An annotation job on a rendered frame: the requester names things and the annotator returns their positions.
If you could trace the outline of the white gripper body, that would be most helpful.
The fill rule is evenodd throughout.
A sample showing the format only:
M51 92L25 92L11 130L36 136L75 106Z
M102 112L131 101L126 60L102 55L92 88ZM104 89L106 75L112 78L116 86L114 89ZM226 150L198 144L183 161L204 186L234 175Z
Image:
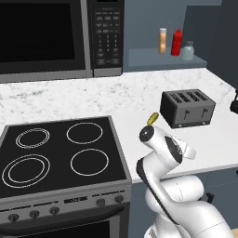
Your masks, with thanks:
M184 158L189 160L194 160L196 156L196 151L189 144L180 140L178 142L179 147L182 149L182 155Z

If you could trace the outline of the pale grey shaker jar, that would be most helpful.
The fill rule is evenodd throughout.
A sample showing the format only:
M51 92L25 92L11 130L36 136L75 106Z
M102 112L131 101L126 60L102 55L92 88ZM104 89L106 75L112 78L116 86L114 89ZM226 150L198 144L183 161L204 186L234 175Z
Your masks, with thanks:
M181 58L183 60L192 60L194 54L193 41L187 41L186 46L182 49Z

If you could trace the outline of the red condiment bottle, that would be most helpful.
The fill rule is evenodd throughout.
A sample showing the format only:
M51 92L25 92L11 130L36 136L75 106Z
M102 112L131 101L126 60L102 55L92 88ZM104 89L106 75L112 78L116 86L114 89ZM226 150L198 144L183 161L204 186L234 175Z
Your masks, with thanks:
M180 29L177 29L173 33L173 41L172 41L172 47L171 47L171 55L172 56L178 56L180 54L180 47L182 44L182 31Z

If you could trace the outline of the orange spice shaker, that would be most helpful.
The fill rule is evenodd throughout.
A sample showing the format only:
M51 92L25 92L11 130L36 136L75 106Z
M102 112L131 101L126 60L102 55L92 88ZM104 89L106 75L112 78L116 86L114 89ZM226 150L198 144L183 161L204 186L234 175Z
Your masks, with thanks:
M160 28L159 52L164 54L166 51L166 28Z

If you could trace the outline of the grey open cabinet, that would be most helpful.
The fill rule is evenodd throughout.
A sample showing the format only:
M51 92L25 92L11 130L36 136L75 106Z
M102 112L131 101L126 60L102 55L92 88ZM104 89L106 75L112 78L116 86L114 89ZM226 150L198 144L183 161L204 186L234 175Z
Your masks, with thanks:
M125 0L126 72L200 67L238 89L238 0Z

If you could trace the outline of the black four-slot toaster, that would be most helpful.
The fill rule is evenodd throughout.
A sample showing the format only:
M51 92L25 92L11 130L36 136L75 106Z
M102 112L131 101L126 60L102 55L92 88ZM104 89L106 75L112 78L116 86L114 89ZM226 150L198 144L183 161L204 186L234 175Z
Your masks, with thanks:
M216 102L200 89L164 91L160 114L171 128L206 126L211 122Z

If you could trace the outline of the black countertop appliance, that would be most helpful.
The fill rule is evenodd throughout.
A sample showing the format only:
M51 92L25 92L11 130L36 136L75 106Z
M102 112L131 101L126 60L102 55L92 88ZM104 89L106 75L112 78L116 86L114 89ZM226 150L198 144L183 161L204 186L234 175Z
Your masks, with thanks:
M235 98L231 102L230 110L238 114L238 89L235 90Z

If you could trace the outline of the black electric stove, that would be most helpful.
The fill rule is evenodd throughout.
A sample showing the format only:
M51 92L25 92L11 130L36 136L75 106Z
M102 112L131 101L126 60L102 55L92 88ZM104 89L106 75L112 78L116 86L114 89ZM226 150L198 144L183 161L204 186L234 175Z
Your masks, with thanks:
M0 136L0 225L10 214L51 216L53 206L58 214L122 206L129 221L131 185L109 116L11 125Z

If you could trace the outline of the black microwave oven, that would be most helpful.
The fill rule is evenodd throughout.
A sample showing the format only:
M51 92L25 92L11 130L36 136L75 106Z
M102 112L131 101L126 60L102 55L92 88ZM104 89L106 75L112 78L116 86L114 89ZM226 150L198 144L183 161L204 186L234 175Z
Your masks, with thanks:
M0 84L119 76L125 0L0 0Z

